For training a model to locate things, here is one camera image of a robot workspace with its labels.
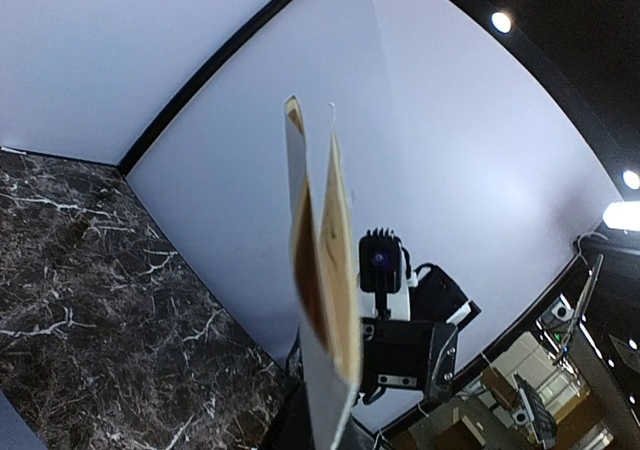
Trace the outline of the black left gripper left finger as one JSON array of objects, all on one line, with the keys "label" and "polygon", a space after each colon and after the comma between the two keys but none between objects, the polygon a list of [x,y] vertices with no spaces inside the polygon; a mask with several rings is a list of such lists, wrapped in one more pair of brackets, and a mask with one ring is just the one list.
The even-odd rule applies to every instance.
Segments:
[{"label": "black left gripper left finger", "polygon": [[305,384],[298,383],[286,397],[262,440],[266,450],[310,450],[313,436]]}]

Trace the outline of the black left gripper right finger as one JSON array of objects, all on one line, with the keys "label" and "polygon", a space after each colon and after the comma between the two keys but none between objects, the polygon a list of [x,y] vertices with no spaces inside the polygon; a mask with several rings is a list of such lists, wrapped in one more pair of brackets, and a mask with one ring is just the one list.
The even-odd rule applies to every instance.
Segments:
[{"label": "black left gripper right finger", "polygon": [[349,415],[339,443],[339,450],[375,450],[377,448],[376,437],[353,415]]}]

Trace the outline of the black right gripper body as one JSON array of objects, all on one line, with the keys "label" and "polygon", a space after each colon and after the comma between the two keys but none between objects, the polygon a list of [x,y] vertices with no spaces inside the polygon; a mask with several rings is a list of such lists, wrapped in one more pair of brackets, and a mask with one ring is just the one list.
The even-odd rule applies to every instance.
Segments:
[{"label": "black right gripper body", "polygon": [[458,328],[454,324],[364,319],[359,393],[377,400],[388,389],[419,391],[426,400],[453,393]]}]

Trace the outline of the beige letter sheet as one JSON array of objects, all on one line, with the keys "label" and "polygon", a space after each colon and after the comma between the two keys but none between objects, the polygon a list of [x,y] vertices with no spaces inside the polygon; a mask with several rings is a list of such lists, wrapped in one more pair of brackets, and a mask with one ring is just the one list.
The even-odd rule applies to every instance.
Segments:
[{"label": "beige letter sheet", "polygon": [[284,104],[291,209],[289,255],[300,302],[304,381],[314,446],[339,447],[363,373],[351,209],[337,136],[329,141],[323,213],[314,216],[307,141],[296,97]]}]

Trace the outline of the grey paper envelope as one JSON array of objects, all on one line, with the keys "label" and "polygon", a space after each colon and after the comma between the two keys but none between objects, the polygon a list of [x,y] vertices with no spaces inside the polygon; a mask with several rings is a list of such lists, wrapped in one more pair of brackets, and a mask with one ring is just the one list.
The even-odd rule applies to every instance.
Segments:
[{"label": "grey paper envelope", "polygon": [[1,394],[0,399],[0,449],[46,450],[45,444],[29,428],[4,394]]}]

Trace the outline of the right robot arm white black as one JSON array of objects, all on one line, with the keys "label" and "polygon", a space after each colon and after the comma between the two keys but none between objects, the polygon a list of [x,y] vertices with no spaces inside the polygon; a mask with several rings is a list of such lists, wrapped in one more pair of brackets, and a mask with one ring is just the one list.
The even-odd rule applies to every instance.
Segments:
[{"label": "right robot arm white black", "polygon": [[429,402],[452,394],[459,331],[479,313],[439,266],[410,265],[401,245],[364,249],[359,288],[363,373],[359,399],[371,405],[389,389],[419,391]]}]

